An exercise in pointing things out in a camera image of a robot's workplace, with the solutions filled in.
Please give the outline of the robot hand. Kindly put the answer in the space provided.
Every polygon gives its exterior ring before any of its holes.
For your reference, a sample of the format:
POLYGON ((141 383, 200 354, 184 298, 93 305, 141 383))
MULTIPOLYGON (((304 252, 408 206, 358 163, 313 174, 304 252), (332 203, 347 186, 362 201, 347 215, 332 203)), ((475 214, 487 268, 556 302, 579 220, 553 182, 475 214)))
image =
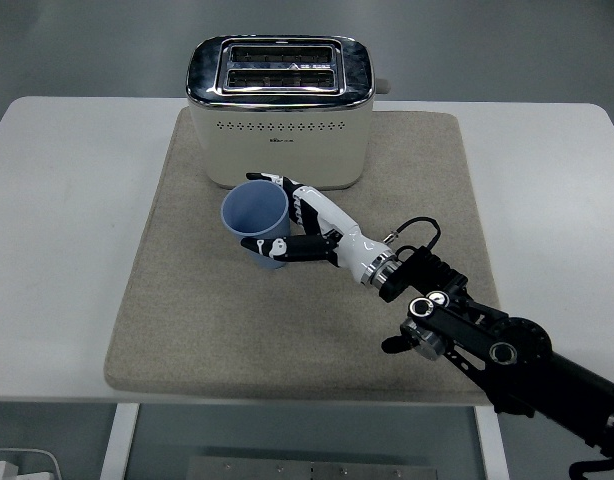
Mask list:
POLYGON ((247 250, 281 262, 327 261, 348 269, 358 283, 376 288, 398 268, 386 244, 367 238, 355 220, 316 188, 276 174, 248 173, 246 178, 281 187, 290 220, 304 230, 302 235, 274 239, 247 237, 241 241, 247 250))

